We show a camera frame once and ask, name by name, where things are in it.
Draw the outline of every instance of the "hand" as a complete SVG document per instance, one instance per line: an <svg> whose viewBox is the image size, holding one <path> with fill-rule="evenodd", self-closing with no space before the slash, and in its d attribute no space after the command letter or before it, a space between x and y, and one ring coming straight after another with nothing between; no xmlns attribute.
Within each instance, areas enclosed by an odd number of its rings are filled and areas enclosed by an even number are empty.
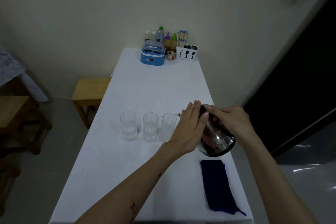
<svg viewBox="0 0 336 224"><path fill-rule="evenodd" d="M236 137L237 142L243 146L254 138L258 138L250 122L249 115L241 107L224 107L219 110L212 105L204 105L208 112L220 119L220 124Z"/></svg>
<svg viewBox="0 0 336 224"><path fill-rule="evenodd" d="M176 126L176 129L168 141L175 151L179 154L178 157L195 150L198 142L203 134L204 127L208 121L209 113L205 112L200 119L201 102L195 100L192 104L188 104L186 110L182 110L182 117Z"/></svg>

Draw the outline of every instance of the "drinking glass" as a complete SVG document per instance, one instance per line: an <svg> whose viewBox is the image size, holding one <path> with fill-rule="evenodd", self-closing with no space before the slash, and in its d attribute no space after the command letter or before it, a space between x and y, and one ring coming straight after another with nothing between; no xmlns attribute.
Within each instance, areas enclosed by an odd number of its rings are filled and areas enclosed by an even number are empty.
<svg viewBox="0 0 336 224"><path fill-rule="evenodd" d="M167 142L170 140L175 130L176 120L176 116L171 113L165 113L162 116L160 126L160 141Z"/></svg>
<svg viewBox="0 0 336 224"><path fill-rule="evenodd" d="M126 111L120 115L123 137L126 141L133 141L137 137L137 126L135 124L136 117L137 116L132 111Z"/></svg>
<svg viewBox="0 0 336 224"><path fill-rule="evenodd" d="M149 112L143 117L143 138L146 142L153 142L158 130L159 116L156 113Z"/></svg>

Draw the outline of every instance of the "blue container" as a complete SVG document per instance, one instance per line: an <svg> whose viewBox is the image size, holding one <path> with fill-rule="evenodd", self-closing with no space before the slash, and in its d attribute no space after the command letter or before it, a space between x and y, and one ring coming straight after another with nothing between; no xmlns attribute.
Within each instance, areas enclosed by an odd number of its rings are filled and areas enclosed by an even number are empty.
<svg viewBox="0 0 336 224"><path fill-rule="evenodd" d="M163 43L153 40L145 41L141 50L141 63L162 66L165 63L165 48Z"/></svg>

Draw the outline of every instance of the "utensil holder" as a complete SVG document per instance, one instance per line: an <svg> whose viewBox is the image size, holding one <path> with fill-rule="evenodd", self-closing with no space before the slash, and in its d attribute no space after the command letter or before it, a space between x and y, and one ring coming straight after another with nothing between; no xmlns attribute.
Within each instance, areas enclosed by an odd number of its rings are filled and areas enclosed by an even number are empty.
<svg viewBox="0 0 336 224"><path fill-rule="evenodd" d="M187 48L182 48L182 47L176 47L175 59L195 61L196 57L197 57L197 52L200 49L198 48L197 45L193 44L193 46L197 47L197 50L187 49Z"/></svg>

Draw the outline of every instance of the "dark blue towel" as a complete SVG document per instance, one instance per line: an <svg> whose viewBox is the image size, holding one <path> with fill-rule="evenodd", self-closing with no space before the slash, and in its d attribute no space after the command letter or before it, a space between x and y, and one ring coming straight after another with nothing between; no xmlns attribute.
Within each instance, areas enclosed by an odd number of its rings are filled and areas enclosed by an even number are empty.
<svg viewBox="0 0 336 224"><path fill-rule="evenodd" d="M221 160L202 160L202 175L205 195L211 210L235 214L242 212L232 196L225 165Z"/></svg>

